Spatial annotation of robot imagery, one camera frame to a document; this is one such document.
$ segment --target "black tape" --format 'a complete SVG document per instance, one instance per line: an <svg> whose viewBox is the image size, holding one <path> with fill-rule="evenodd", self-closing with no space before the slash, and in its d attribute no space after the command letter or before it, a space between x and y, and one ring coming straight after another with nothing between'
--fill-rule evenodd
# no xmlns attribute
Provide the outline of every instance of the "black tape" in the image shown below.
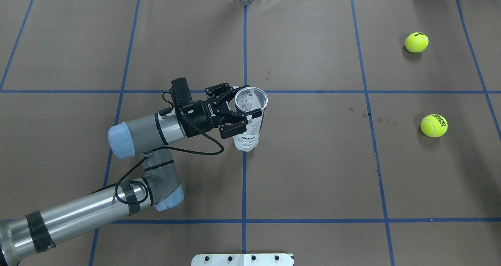
<svg viewBox="0 0 501 266"><path fill-rule="evenodd" d="M32 236L36 253L46 252L47 250L55 248L56 244L50 237L49 230L47 226L45 226L40 211L34 211L25 215L25 217L28 221L28 228L30 229L30 235Z"/></svg>
<svg viewBox="0 0 501 266"><path fill-rule="evenodd" d="M141 179L143 179L144 184L148 188L148 194L150 195L150 206L153 206L153 204L154 204L155 201L153 200L153 193L151 191L150 183L144 177L141 177Z"/></svg>
<svg viewBox="0 0 501 266"><path fill-rule="evenodd" d="M145 168L144 171L145 172L148 172L148 171L151 171L153 169L157 169L157 168L160 168L160 167L164 167L166 165L169 165L169 164L172 164L174 163L174 160L169 160L169 161L166 161L164 163L160 163L160 164L157 164L157 165L154 165L154 166L150 166L148 168Z"/></svg>
<svg viewBox="0 0 501 266"><path fill-rule="evenodd" d="M157 131L158 134L160 135L160 138L162 139L164 146L167 146L169 143L167 142L165 136L163 135L162 127L160 127L160 122L158 121L158 114L155 114L155 124L157 125Z"/></svg>
<svg viewBox="0 0 501 266"><path fill-rule="evenodd" d="M136 193L134 193L134 189L129 181L122 182L120 184L120 188L125 194L125 200L127 201L137 201ZM129 216L133 216L137 212L139 212L139 203L136 204L127 204L129 206Z"/></svg>

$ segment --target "robotiq logo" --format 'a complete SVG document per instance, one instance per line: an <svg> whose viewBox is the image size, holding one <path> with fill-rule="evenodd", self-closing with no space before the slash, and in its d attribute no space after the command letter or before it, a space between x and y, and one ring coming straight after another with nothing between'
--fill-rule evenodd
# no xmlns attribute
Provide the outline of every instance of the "robotiq logo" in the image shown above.
<svg viewBox="0 0 501 266"><path fill-rule="evenodd" d="M213 108L211 107L211 104L209 104L209 103L208 103L208 104L207 104L207 107L209 108L209 112L211 113L211 117L216 116L216 114L214 114L214 110L213 110Z"/></svg>

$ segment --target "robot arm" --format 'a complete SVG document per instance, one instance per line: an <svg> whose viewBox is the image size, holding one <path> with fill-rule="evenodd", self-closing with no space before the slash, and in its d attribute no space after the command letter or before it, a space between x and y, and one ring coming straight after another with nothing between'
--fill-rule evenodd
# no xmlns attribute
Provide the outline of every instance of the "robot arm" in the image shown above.
<svg viewBox="0 0 501 266"><path fill-rule="evenodd" d="M169 148L187 150L169 145L199 134L207 136L205 133L213 128L219 128L223 139L245 132L247 118L262 114L259 109L245 114L229 109L229 102L245 87L248 86L237 88L223 83L205 90L207 100L193 101L186 79L173 80L169 90L172 108L115 125L108 132L108 141L117 157L144 156L137 166L142 165L145 175L130 181L120 180L108 188L45 211L32 212L25 218L0 221L0 266L17 266L25 257L55 248L59 243L150 206L162 211L181 203L184 194Z"/></svg>

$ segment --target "black cable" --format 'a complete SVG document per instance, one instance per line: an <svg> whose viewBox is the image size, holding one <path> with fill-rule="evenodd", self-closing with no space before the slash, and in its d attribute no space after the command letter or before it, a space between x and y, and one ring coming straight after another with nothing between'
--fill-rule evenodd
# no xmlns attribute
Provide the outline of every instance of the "black cable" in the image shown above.
<svg viewBox="0 0 501 266"><path fill-rule="evenodd" d="M128 205L131 205L131 204L141 204L143 202L145 202L145 200L148 199L148 195L149 195L149 192L148 192L148 188L146 187L145 184L143 184L142 182L139 182L139 181L129 181L131 182L132 184L136 184L136 185L139 185L141 187L143 187L144 189L144 193L145 193L145 196L142 200L139 200L139 201L127 201L127 200L123 200L121 199L119 196L118 196L118 187L120 186L120 184L125 180L125 178L127 178L127 176L132 173L134 170L136 170L136 168L138 168L143 162L146 161L146 159L148 159L148 157L143 157L143 159L141 159L140 162L138 162L134 167L131 168L131 170L129 170L127 173L125 173L122 178L120 178L120 180L118 180L118 182L115 183L115 197L117 198L118 201L120 201L121 203L125 203L125 204L128 204Z"/></svg>
<svg viewBox="0 0 501 266"><path fill-rule="evenodd" d="M209 136L208 134L202 132L202 130L200 130L200 128L198 128L197 126L195 126L195 124L190 122L184 115L181 115L181 118L183 119L183 121L185 123L188 123L188 125L190 125L190 127L195 129L199 134L201 134L202 136L206 137L207 139L213 141L216 145L218 145L218 147L220 147L220 150L218 152L197 152L195 150L185 150L182 148L174 148L174 147L164 146L164 147L155 148L151 152L156 152L157 150L163 150L163 149L175 150L177 152L188 152L189 154L194 154L194 155L218 155L218 154L221 154L222 152L224 152L224 147L220 142L218 142L218 140L216 140L213 137Z"/></svg>
<svg viewBox="0 0 501 266"><path fill-rule="evenodd" d="M170 94L170 93L169 93L169 91L165 91L165 92L162 94L162 99L163 99L164 101L168 102L172 108L174 108L174 104L173 104L172 102L170 102L170 101L168 101L168 100L166 100L166 99L165 99L165 94Z"/></svg>
<svg viewBox="0 0 501 266"><path fill-rule="evenodd" d="M162 99L173 106L173 103L170 102L170 101L168 101L165 98L165 94L166 93L169 93L169 92L165 91L162 94ZM191 121L189 121L186 118L186 116L184 116L184 114L181 114L181 119L184 121L184 123L188 124L190 127L192 127L193 129L195 129L199 134L201 134L202 136L206 137L207 139L213 141L216 145L218 145L220 147L220 150L217 151L217 152L197 152L195 150L185 150L185 149L182 149L182 148L174 148L174 147L164 146L164 147L155 148L154 150L152 150L150 152L156 152L158 150L175 150L175 151L178 151L178 152L187 152L187 153L195 154L195 155L209 155L209 156L218 155L218 154L221 154L222 152L224 152L224 146L220 142L218 142L218 140L216 140L213 137L209 136L208 134L206 134L205 132L203 132L200 128L198 128L197 126L195 126L195 124L193 124ZM145 186L145 184L143 184L143 182L133 181L133 180L129 181L132 184L136 184L138 186L141 186L145 190L145 193L146 193L145 197L142 200L139 200L139 201L127 201L127 200L121 199L120 197L118 197L118 187L125 180L125 178L127 178L128 175L130 175L134 170L136 170L136 168L138 168L147 158L148 157L144 157L143 159L141 159L141 161L138 162L134 167L132 167L127 173L125 173L125 175L123 175L122 178L120 178L120 180L118 180L118 182L116 182L114 184L110 184L110 185L108 185L106 187L103 187L101 189L98 189L96 191L93 191L90 194L97 193L99 191L102 191L102 190L105 190L105 189L108 189L108 188L111 188L111 187L115 186L114 196L121 203L131 205L131 204L141 204L141 203L145 202L148 199L148 194L149 193L148 193L148 188Z"/></svg>

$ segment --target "blue joint cap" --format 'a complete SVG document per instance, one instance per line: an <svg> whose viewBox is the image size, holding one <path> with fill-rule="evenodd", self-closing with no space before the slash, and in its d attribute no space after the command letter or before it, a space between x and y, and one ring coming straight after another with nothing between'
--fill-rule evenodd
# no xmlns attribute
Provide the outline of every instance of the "blue joint cap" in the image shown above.
<svg viewBox="0 0 501 266"><path fill-rule="evenodd" d="M125 122L111 127L108 130L108 142L113 154L118 158L127 158L136 155L134 142Z"/></svg>
<svg viewBox="0 0 501 266"><path fill-rule="evenodd" d="M181 202L183 202L183 200L183 187L181 187L181 184L179 184L179 187L177 187L177 189L173 193L171 193L170 196L168 196L161 203L155 205L155 209L157 211L168 210L169 208L179 205Z"/></svg>

